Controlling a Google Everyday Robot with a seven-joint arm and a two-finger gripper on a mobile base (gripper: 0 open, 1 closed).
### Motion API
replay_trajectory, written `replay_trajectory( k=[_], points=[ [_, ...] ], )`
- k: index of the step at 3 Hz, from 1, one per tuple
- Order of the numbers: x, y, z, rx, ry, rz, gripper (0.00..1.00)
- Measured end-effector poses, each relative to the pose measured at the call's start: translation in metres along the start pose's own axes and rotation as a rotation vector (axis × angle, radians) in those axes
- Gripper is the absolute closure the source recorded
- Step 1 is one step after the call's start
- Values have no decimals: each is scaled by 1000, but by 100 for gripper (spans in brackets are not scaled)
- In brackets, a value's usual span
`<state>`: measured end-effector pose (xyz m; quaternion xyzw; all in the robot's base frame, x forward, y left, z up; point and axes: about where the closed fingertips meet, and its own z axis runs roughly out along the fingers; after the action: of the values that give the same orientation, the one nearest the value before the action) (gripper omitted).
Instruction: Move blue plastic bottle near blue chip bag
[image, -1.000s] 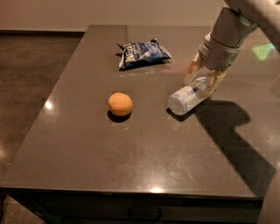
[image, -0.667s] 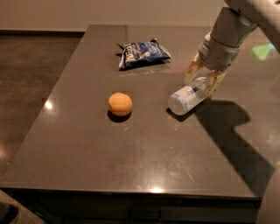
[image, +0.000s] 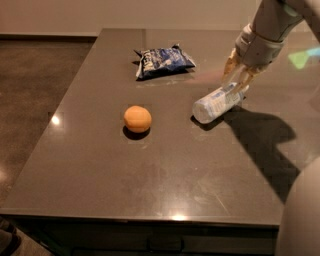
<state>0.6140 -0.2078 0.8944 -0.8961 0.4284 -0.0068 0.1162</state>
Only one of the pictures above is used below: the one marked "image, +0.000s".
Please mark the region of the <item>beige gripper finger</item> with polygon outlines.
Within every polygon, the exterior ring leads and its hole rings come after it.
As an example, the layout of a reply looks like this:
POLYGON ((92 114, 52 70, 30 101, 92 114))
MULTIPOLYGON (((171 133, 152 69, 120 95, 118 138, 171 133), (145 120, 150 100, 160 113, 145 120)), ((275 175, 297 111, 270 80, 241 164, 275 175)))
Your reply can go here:
POLYGON ((267 69, 266 66, 247 67, 244 66, 238 76, 236 86, 232 89, 232 93, 238 93, 242 89, 245 89, 259 74, 263 73, 267 69))
POLYGON ((228 84, 236 75, 241 65, 241 59, 236 49, 233 49, 225 63, 222 75, 222 83, 228 84))

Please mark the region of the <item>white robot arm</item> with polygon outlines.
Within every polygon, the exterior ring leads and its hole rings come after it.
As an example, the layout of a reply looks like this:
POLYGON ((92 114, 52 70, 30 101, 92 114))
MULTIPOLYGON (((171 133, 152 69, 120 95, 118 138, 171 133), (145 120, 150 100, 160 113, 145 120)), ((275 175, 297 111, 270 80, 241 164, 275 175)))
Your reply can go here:
POLYGON ((238 89, 263 78, 267 95, 259 98, 271 112, 243 112, 237 128, 260 130, 249 155, 283 204, 274 256, 320 256, 319 83, 292 69, 268 70, 301 22, 319 36, 319 0, 261 0, 222 76, 238 89))

